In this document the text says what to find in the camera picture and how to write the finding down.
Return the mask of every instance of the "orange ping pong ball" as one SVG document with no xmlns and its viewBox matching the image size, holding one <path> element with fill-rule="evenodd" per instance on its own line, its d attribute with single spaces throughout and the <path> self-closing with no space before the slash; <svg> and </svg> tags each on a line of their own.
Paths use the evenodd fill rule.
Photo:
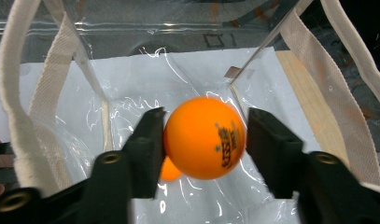
<svg viewBox="0 0 380 224">
<path fill-rule="evenodd" d="M 181 172 L 175 167 L 169 157 L 165 157 L 161 169 L 161 179 L 173 181 L 181 176 Z"/>
<path fill-rule="evenodd" d="M 245 127 L 237 112 L 215 98 L 180 105 L 168 119 L 163 145 L 173 164 L 198 179 L 226 175 L 245 149 Z"/>
</svg>

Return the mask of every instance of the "wooden surface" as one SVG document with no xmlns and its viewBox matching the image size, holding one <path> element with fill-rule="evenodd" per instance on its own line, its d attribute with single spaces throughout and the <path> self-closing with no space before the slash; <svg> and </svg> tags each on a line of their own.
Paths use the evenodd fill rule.
<svg viewBox="0 0 380 224">
<path fill-rule="evenodd" d="M 276 56 L 321 149 L 340 158 L 349 167 L 344 138 L 317 84 L 302 63 L 289 50 L 277 51 Z"/>
</svg>

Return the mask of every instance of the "orange object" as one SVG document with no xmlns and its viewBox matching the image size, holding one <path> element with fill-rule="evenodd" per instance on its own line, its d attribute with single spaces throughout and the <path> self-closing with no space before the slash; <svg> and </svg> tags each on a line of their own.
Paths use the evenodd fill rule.
<svg viewBox="0 0 380 224">
<path fill-rule="evenodd" d="M 161 169 L 161 179 L 172 181 L 181 176 L 181 172 L 175 167 L 169 157 L 165 157 Z"/>
<path fill-rule="evenodd" d="M 242 157 L 245 141 L 245 127 L 236 111 L 206 97 L 180 105 L 163 133 L 173 164 L 198 179 L 214 179 L 231 171 Z"/>
</svg>

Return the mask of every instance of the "orange ball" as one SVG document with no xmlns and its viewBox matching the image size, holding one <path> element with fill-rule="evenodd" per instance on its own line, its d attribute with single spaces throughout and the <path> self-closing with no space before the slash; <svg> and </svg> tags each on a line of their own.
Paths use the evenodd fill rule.
<svg viewBox="0 0 380 224">
<path fill-rule="evenodd" d="M 215 179 L 231 171 L 243 155 L 245 141 L 245 127 L 236 111 L 206 97 L 180 105 L 163 133 L 173 164 L 198 179 Z"/>
<path fill-rule="evenodd" d="M 181 172 L 175 167 L 169 157 L 165 157 L 161 169 L 161 179 L 167 181 L 176 180 L 181 176 Z"/>
</svg>

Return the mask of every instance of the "ball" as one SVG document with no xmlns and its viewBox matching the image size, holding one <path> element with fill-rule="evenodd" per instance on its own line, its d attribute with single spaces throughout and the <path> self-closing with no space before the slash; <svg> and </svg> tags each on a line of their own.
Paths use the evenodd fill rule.
<svg viewBox="0 0 380 224">
<path fill-rule="evenodd" d="M 180 105 L 163 132 L 163 145 L 173 164 L 197 179 L 226 175 L 242 157 L 245 141 L 245 127 L 236 110 L 206 97 Z"/>
<path fill-rule="evenodd" d="M 175 167 L 169 157 L 165 157 L 162 169 L 161 169 L 161 179 L 166 181 L 176 180 L 181 176 L 181 172 Z"/>
</svg>

